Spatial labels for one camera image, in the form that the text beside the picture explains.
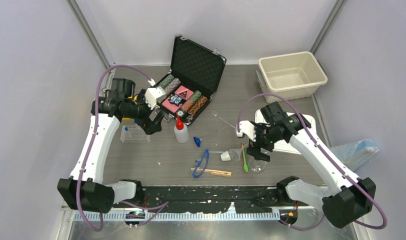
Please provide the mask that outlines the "clear glass petri dish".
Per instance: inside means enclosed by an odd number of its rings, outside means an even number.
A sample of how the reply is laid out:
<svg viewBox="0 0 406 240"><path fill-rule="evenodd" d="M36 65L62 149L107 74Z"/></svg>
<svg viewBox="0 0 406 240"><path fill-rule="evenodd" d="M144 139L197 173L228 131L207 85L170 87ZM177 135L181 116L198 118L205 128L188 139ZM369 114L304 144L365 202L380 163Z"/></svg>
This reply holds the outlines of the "clear glass petri dish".
<svg viewBox="0 0 406 240"><path fill-rule="evenodd" d="M252 158L248 161L247 165L251 173L260 174L266 169L267 163L267 161Z"/></svg>

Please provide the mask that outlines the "blue safety glasses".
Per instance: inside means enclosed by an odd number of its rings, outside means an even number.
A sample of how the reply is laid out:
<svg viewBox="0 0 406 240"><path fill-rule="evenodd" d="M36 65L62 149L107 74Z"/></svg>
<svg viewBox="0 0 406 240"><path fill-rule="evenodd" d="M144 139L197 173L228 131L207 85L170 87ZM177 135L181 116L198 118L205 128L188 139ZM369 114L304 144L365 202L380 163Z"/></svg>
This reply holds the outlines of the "blue safety glasses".
<svg viewBox="0 0 406 240"><path fill-rule="evenodd" d="M194 167L191 168L192 170L192 177L195 179L198 179L201 177L201 175L206 171L208 163L210 159L210 152L209 149L206 148L202 155L200 160L196 160L196 164Z"/></svg>

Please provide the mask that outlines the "beige plastic bin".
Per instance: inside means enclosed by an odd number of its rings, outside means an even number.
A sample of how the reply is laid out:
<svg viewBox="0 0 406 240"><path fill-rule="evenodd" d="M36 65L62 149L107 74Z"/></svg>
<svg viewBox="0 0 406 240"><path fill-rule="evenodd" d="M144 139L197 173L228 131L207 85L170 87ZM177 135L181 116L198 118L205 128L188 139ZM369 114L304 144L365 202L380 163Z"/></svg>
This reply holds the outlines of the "beige plastic bin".
<svg viewBox="0 0 406 240"><path fill-rule="evenodd" d="M257 65L261 91L286 100L309 97L328 82L325 71L309 51L262 57Z"/></svg>

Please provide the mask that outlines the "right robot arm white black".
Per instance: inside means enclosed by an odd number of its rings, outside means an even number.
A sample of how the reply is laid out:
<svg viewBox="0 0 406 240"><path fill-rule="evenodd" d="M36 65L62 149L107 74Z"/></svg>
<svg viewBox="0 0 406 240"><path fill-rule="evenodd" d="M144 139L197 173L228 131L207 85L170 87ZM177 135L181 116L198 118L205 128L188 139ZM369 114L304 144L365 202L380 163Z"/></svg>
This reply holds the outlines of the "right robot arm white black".
<svg viewBox="0 0 406 240"><path fill-rule="evenodd" d="M343 228L373 208L376 184L360 178L346 167L319 139L310 122L300 113L285 112L278 102L267 104L255 113L255 119L237 123L238 137L247 136L247 154L269 162L263 150L273 151L275 144L286 142L298 151L323 180L326 188L290 176L278 182L276 198L282 205L293 201L320 209L336 228Z"/></svg>

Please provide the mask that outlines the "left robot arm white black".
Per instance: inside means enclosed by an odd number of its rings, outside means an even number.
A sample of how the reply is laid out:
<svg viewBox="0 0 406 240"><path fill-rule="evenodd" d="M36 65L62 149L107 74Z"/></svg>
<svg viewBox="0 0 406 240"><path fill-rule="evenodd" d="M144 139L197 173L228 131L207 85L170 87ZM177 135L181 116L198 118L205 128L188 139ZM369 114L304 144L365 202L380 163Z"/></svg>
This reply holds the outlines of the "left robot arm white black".
<svg viewBox="0 0 406 240"><path fill-rule="evenodd" d="M80 157L68 178L61 178L57 190L73 210L108 213L114 204L126 200L132 207L144 202L137 180L121 180L104 185L103 175L113 137L124 118L133 119L146 135L162 130L162 112L150 118L158 102L166 97L160 86L142 89L134 97L136 84L129 79L114 78L111 87L91 105L87 138Z"/></svg>

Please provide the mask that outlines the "clear plastic well plate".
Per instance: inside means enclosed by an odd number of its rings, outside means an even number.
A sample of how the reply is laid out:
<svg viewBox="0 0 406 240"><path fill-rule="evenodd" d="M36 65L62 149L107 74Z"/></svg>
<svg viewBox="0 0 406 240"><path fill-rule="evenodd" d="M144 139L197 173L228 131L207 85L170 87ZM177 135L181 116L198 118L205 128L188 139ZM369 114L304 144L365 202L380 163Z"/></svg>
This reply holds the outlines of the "clear plastic well plate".
<svg viewBox="0 0 406 240"><path fill-rule="evenodd" d="M121 134L120 134L120 140L123 143L132 143L132 142L140 142L140 141L150 141L151 136L147 135L145 131L138 125L127 125L130 126L130 135L129 137L126 137L124 135L124 127L123 125L121 127Z"/></svg>

